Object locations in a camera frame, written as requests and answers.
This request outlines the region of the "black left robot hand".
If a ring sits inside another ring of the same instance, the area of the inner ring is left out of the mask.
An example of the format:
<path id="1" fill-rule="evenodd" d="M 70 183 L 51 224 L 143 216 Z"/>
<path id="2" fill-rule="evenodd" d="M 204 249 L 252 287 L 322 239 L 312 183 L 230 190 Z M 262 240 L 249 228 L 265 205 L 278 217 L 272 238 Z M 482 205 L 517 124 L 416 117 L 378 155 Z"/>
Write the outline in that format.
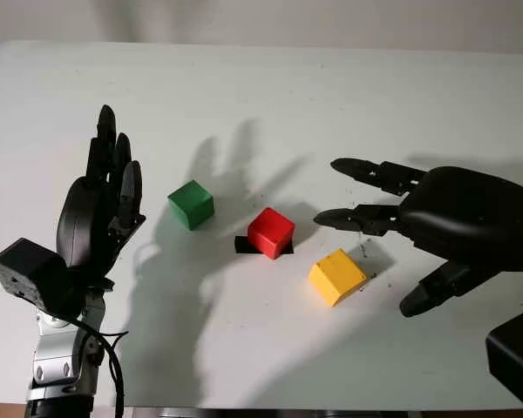
<path id="1" fill-rule="evenodd" d="M 105 104 L 85 175 L 71 185 L 58 221 L 57 253 L 79 285 L 112 288 L 106 275 L 146 220 L 141 198 L 140 164 L 132 159 L 129 138 L 116 132 L 114 111 Z"/>

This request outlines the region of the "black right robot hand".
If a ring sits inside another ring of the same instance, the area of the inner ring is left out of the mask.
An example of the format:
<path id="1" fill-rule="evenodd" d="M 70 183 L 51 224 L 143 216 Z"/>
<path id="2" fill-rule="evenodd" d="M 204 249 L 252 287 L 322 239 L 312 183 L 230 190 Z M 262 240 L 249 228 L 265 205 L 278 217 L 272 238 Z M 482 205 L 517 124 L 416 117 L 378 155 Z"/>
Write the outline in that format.
<path id="1" fill-rule="evenodd" d="M 523 272 L 523 186 L 457 166 L 423 171 L 389 161 L 337 158 L 331 167 L 401 198 L 319 212 L 320 226 L 366 235 L 393 231 L 444 259 L 400 302 L 413 317 L 462 296 L 502 272 Z"/>

